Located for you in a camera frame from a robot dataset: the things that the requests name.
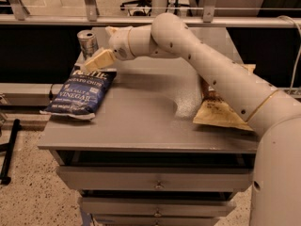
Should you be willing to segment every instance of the floor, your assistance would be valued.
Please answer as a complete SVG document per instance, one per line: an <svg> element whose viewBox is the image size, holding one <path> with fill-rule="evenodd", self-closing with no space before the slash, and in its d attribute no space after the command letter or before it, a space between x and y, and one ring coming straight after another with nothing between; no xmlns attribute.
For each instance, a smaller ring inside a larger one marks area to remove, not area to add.
<svg viewBox="0 0 301 226"><path fill-rule="evenodd" d="M126 16L120 11L120 1L98 0L103 15ZM35 15L82 15L85 14L83 0L23 0ZM11 183L0 185L1 226L82 225L77 205L79 194L68 189L55 174L56 161L47 151L37 148L43 134L47 116L8 114L3 126L0 143L8 142L10 128L15 118L21 120L23 130L17 136L9 175ZM0 153L0 165L4 154ZM246 226L249 220L250 194L248 189L234 197L237 208L216 226Z"/></svg>

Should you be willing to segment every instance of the gray tabletop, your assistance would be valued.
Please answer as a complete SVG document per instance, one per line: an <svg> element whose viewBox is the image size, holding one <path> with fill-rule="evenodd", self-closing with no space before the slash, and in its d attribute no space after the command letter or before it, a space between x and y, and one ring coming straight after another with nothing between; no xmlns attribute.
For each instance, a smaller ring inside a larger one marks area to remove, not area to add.
<svg viewBox="0 0 301 226"><path fill-rule="evenodd" d="M40 149L124 152L255 153L254 134L193 124L199 76L183 59L117 61L118 75L96 118L52 117Z"/></svg>

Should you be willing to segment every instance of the black metal leg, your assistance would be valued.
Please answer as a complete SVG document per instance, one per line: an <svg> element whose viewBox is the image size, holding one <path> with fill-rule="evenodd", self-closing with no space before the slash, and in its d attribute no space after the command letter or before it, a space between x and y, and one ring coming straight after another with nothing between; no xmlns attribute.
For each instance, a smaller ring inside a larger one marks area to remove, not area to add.
<svg viewBox="0 0 301 226"><path fill-rule="evenodd" d="M13 122L9 142L3 145L0 145L0 152L6 151L6 156L2 165L0 173L1 185L8 185L11 181L11 178L8 177L9 165L12 157L13 148L16 142L18 131L21 129L20 120L16 119Z"/></svg>

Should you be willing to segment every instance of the desk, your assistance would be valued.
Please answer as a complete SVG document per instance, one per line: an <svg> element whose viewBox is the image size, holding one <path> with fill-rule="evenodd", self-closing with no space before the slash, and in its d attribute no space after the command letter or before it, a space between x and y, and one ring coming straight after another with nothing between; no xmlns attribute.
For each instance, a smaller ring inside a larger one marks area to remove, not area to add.
<svg viewBox="0 0 301 226"><path fill-rule="evenodd" d="M258 141L192 123L199 77L181 58L117 61L92 121L52 117L39 148L104 225L215 225L251 185Z"/></svg>

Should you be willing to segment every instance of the wooden drawer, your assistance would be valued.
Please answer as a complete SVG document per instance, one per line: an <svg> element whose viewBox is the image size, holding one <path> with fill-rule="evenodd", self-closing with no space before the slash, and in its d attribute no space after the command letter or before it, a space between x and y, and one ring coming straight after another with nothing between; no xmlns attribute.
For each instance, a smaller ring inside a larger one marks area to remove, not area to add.
<svg viewBox="0 0 301 226"><path fill-rule="evenodd" d="M57 174L78 190L235 192L245 191L252 180L249 169L59 167Z"/></svg>
<svg viewBox="0 0 301 226"><path fill-rule="evenodd" d="M93 215L140 217L225 217L235 202L200 202L188 200L80 198L81 208Z"/></svg>
<svg viewBox="0 0 301 226"><path fill-rule="evenodd" d="M103 225L115 226L214 226L219 218L154 218L98 216L94 218Z"/></svg>

